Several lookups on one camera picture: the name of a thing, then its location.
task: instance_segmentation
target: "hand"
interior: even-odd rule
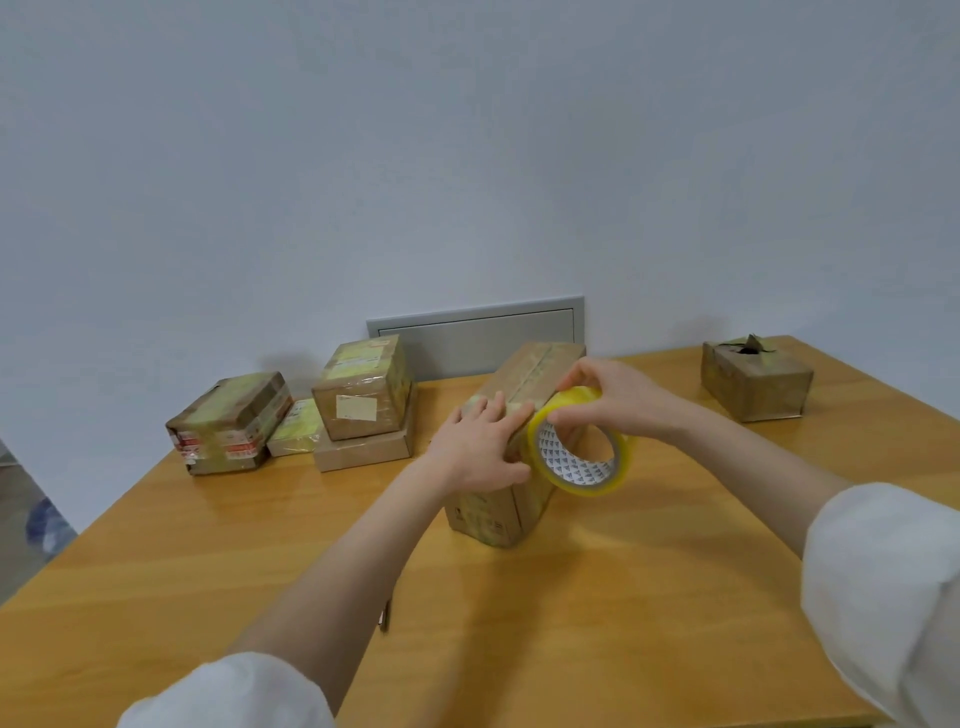
[[[495,491],[530,477],[529,465],[505,462],[503,451],[534,404],[504,417],[504,401],[503,392],[497,392],[492,401],[482,397],[467,412],[457,407],[430,441],[423,458],[447,473],[451,490]]]
[[[596,387],[603,395],[587,404],[555,409],[547,422],[555,427],[600,425],[627,435],[669,441],[698,409],[693,402],[667,392],[647,375],[618,361],[580,359],[557,389],[578,384]]]

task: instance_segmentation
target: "stacked boxes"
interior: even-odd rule
[[[313,387],[323,420],[314,459],[322,471],[410,457],[416,386],[399,336],[342,344]]]
[[[292,403],[280,372],[232,376],[170,420],[167,432],[192,475],[253,470]]]

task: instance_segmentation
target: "yellow tape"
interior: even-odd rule
[[[600,496],[623,485],[630,467],[630,438],[600,427],[613,448],[613,458],[607,462],[584,460],[564,447],[546,416],[559,407],[586,404],[599,397],[600,392],[590,387],[571,387],[558,392],[527,425],[525,443],[530,464],[558,488],[577,496]]]

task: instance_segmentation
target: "yellow label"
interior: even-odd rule
[[[313,400],[295,401],[283,422],[274,431],[271,440],[292,440],[316,434],[320,427],[320,412]]]
[[[346,344],[337,354],[337,363],[327,372],[327,379],[346,379],[348,377],[368,375],[380,367],[383,350],[390,345],[390,339],[370,339]]]

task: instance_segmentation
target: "forearm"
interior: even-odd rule
[[[408,466],[228,652],[286,661],[321,687],[336,715],[384,603],[440,510],[444,479],[426,459]]]
[[[746,427],[695,405],[668,442],[713,473],[801,557],[806,531],[820,509],[851,485]]]

